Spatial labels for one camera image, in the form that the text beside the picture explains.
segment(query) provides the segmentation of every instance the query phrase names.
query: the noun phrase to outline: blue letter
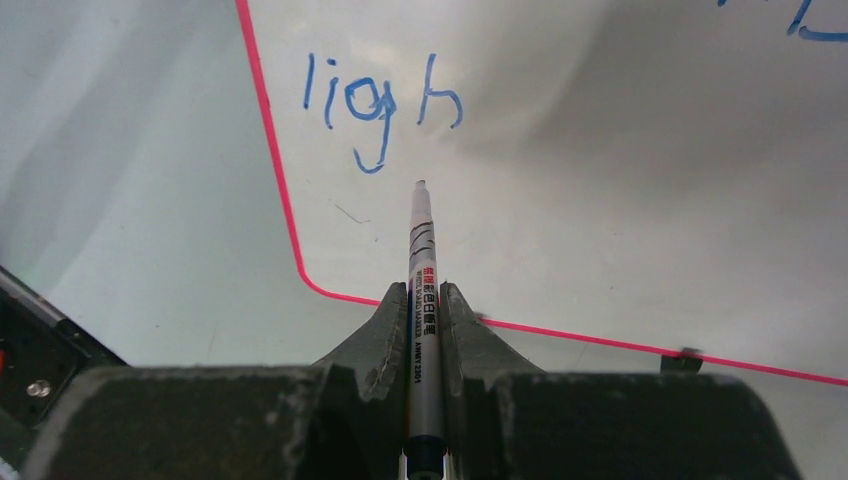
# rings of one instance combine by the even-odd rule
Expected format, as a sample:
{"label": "blue letter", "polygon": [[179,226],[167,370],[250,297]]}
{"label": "blue letter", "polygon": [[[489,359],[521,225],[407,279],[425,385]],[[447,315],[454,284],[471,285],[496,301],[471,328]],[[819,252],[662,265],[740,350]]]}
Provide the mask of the blue letter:
{"label": "blue letter", "polygon": [[801,27],[801,21],[807,14],[807,10],[810,9],[811,3],[813,3],[813,0],[804,0],[801,3],[801,8],[795,14],[795,19],[792,20],[786,34],[792,35],[797,31],[798,36],[804,40],[812,40],[814,42],[848,42],[848,33],[816,32],[807,27]]}
{"label": "blue letter", "polygon": [[309,54],[309,69],[306,71],[306,91],[303,93],[303,108],[309,110],[309,97],[312,95],[312,75],[315,74],[315,54]]}
{"label": "blue letter", "polygon": [[[363,113],[357,110],[353,105],[353,98],[356,95],[356,90],[365,86],[370,87],[371,89],[371,98],[373,101],[368,108],[373,110]],[[380,147],[380,158],[377,160],[377,164],[373,168],[368,168],[363,165],[362,159],[359,157],[359,152],[355,148],[353,149],[353,158],[356,160],[356,166],[368,174],[377,173],[385,166],[386,147],[389,143],[389,130],[391,129],[392,115],[395,113],[395,110],[397,110],[395,100],[392,97],[392,89],[388,81],[383,82],[383,89],[385,91],[383,92],[383,96],[380,97],[380,93],[377,91],[377,84],[374,83],[374,79],[371,77],[354,80],[350,83],[350,85],[345,87],[345,103],[347,103],[347,109],[350,110],[351,115],[359,120],[365,120],[366,122],[377,118],[385,120],[383,124],[383,144]]]}
{"label": "blue letter", "polygon": [[433,62],[436,61],[436,54],[431,53],[427,59],[427,72],[424,74],[424,97],[421,99],[421,111],[418,113],[418,125],[424,121],[424,113],[427,111],[427,99],[433,97],[450,97],[453,103],[456,104],[456,121],[451,124],[451,128],[456,128],[462,123],[462,102],[459,100],[459,95],[453,90],[433,90],[430,87],[430,75],[433,73]]}

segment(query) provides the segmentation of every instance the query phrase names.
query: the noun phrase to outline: pink tape border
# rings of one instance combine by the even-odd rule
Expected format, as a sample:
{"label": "pink tape border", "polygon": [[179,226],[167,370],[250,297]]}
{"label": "pink tape border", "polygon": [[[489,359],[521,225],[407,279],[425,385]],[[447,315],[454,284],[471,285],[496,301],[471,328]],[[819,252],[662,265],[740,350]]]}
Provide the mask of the pink tape border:
{"label": "pink tape border", "polygon": [[[256,86],[256,95],[259,100],[259,110],[262,112],[262,123],[265,126],[265,136],[268,139],[268,149],[271,152],[271,160],[274,164],[274,173],[277,177],[277,186],[280,191],[280,200],[283,204],[283,212],[286,216],[286,224],[289,230],[289,240],[291,240],[292,251],[294,252],[294,261],[297,265],[297,273],[309,288],[315,292],[336,300],[344,300],[346,302],[361,303],[364,305],[378,305],[380,302],[369,298],[355,297],[342,293],[330,292],[325,290],[309,278],[306,273],[306,268],[303,264],[303,255],[300,251],[300,241],[297,238],[297,227],[294,220],[294,211],[292,210],[291,201],[289,199],[288,188],[286,186],[286,174],[283,171],[283,161],[280,155],[280,147],[277,142],[276,130],[274,128],[274,119],[271,115],[271,102],[268,98],[268,91],[265,88],[265,77],[262,74],[262,63],[259,57],[259,48],[256,45],[256,37],[253,32],[253,22],[250,18],[250,8],[248,0],[235,0],[236,8],[238,9],[239,21],[241,22],[242,33],[244,34],[244,43],[247,48],[247,57],[250,61],[250,69],[253,73],[253,82]],[[537,335],[546,335],[550,337],[567,338],[569,340],[579,340],[582,342],[595,343],[610,347],[626,348],[629,350],[638,350],[640,352],[655,353],[657,355],[677,355],[679,352],[668,350],[665,348],[652,347],[649,345],[640,345],[629,342],[619,342],[617,340],[608,340],[605,338],[590,337],[587,335],[579,335],[576,333],[561,332],[558,330],[550,330],[547,328],[533,327],[530,325],[519,325],[515,323],[502,322],[499,320],[484,320],[487,325],[499,328],[506,328],[519,332],[533,333]],[[783,375],[786,377],[800,378],[802,380],[810,380],[814,382],[828,383],[832,385],[848,386],[848,379],[828,377],[824,375],[816,375],[814,373],[798,372],[783,368],[770,367],[767,365],[757,365],[753,363],[740,362],[737,360],[729,360],[726,358],[711,357],[707,355],[700,356],[705,362],[716,365],[724,365],[728,367],[744,368],[762,373],[770,373],[774,375]]]}

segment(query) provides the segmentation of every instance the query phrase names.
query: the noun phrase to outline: blue marker stroke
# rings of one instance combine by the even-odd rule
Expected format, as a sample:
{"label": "blue marker stroke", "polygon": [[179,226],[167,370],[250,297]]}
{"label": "blue marker stroke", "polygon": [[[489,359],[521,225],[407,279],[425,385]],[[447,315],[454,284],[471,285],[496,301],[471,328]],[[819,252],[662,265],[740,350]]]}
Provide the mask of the blue marker stroke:
{"label": "blue marker stroke", "polygon": [[315,54],[309,54],[309,69],[306,71],[306,91],[303,92],[303,108],[309,110],[309,97],[312,96],[312,77],[315,75]]}
{"label": "blue marker stroke", "polygon": [[453,90],[433,90],[430,86],[430,76],[433,73],[433,63],[436,61],[436,54],[431,53],[427,59],[427,72],[424,74],[424,95],[421,98],[421,110],[418,112],[418,125],[424,121],[424,114],[427,112],[427,100],[430,97],[449,97],[456,105],[456,121],[451,124],[451,128],[456,128],[462,123],[462,101],[459,100],[459,95]]}
{"label": "blue marker stroke", "polygon": [[336,85],[339,83],[339,77],[330,79],[330,92],[327,94],[327,103],[324,104],[324,124],[330,130],[333,129],[333,124],[330,123],[330,108],[333,106],[333,99],[336,96]]}
{"label": "blue marker stroke", "polygon": [[801,3],[801,8],[798,9],[798,13],[795,14],[795,19],[792,20],[791,24],[789,24],[789,29],[786,31],[786,34],[792,35],[795,32],[798,32],[799,37],[804,40],[811,40],[814,42],[848,43],[848,32],[818,32],[801,26],[801,22],[804,20],[804,16],[807,15],[807,10],[810,9],[810,4],[812,3],[813,0],[804,0]]}
{"label": "blue marker stroke", "polygon": [[[353,99],[356,96],[356,90],[362,87],[369,87],[371,89],[371,98],[373,101],[368,106],[372,110],[370,112],[360,112],[353,105]],[[377,90],[377,84],[374,83],[374,79],[371,77],[364,77],[358,80],[354,80],[348,86],[345,87],[345,103],[347,103],[347,109],[350,111],[350,114],[359,120],[365,120],[369,122],[371,120],[380,119],[383,120],[383,143],[380,147],[380,158],[377,160],[377,164],[372,168],[368,168],[362,163],[362,159],[359,156],[359,152],[356,148],[353,149],[353,158],[356,160],[356,166],[359,167],[364,173],[374,174],[379,172],[386,166],[386,148],[389,144],[389,131],[391,130],[391,120],[392,115],[394,115],[395,111],[397,111],[397,105],[395,104],[394,97],[392,97],[392,88],[388,81],[383,82],[383,96],[380,96],[380,92]]]}

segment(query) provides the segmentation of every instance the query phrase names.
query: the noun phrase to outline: screw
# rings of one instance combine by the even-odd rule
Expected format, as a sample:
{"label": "screw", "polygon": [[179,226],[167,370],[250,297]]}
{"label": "screw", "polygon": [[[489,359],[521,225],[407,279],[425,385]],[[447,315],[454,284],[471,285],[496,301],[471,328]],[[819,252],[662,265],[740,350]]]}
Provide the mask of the screw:
{"label": "screw", "polygon": [[46,397],[50,395],[50,383],[47,380],[37,380],[27,387],[30,397]]}

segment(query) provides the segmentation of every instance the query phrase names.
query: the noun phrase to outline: pen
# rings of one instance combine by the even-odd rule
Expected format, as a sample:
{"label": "pen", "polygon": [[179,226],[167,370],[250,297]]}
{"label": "pen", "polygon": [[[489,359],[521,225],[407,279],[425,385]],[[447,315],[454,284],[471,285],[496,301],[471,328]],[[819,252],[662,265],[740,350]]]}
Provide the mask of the pen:
{"label": "pen", "polygon": [[438,480],[445,455],[442,365],[439,351],[439,294],[436,241],[430,193],[424,180],[415,183],[409,227],[410,370],[407,391],[407,476]]}

